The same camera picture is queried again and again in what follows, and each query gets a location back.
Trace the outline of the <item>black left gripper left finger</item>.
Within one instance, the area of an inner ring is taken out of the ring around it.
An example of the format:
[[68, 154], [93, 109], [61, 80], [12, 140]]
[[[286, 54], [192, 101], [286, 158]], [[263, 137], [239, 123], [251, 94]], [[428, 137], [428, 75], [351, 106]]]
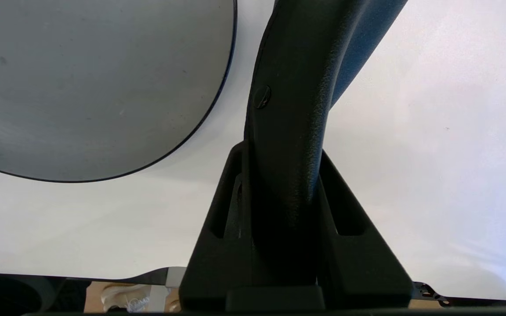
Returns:
[[253, 173], [247, 141], [229, 152], [180, 287], [185, 312], [322, 312], [317, 236]]

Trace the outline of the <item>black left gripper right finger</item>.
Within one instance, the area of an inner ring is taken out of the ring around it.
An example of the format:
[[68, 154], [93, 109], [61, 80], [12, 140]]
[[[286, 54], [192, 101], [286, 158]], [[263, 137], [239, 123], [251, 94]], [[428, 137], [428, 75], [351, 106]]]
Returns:
[[326, 153], [317, 198], [317, 278], [326, 308], [407, 308], [412, 280]]

